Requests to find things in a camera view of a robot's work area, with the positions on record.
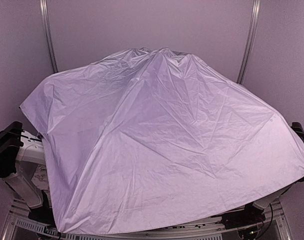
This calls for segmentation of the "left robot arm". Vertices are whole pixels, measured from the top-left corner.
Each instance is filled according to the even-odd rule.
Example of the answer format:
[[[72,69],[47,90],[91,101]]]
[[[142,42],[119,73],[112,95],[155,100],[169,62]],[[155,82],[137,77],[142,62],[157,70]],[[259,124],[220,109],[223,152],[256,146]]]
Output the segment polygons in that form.
[[[41,139],[14,121],[0,131],[0,179],[25,201],[30,219],[56,227],[46,193],[32,182],[22,162],[44,166],[44,147]]]

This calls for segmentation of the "lilac folding umbrella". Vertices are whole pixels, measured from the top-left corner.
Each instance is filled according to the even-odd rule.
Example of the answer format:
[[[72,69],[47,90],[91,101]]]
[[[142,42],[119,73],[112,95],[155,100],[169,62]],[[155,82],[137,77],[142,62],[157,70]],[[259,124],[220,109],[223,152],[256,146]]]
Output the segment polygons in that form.
[[[20,109],[42,137],[63,233],[184,224],[304,177],[284,117],[193,54],[123,50],[45,78]]]

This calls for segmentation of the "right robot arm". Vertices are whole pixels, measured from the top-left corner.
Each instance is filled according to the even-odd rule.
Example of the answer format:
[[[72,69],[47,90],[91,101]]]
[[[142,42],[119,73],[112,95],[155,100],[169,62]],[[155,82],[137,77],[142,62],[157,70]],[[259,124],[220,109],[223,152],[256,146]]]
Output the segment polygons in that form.
[[[291,128],[304,143],[304,129],[302,125],[299,122],[293,122]],[[270,207],[271,209],[271,220],[268,227],[265,229],[267,231],[274,219],[272,202],[286,193],[290,187],[298,182],[304,182],[304,177],[268,196],[246,204],[244,207],[241,207],[240,210],[234,209],[221,214],[220,216],[222,217],[222,220],[220,223],[225,226],[226,230],[241,228],[241,230],[238,230],[238,233],[242,239],[253,240],[254,237],[258,238],[258,232],[264,226],[264,221],[266,220],[264,212],[266,208]],[[257,226],[248,227],[249,225],[253,224],[256,224]]]

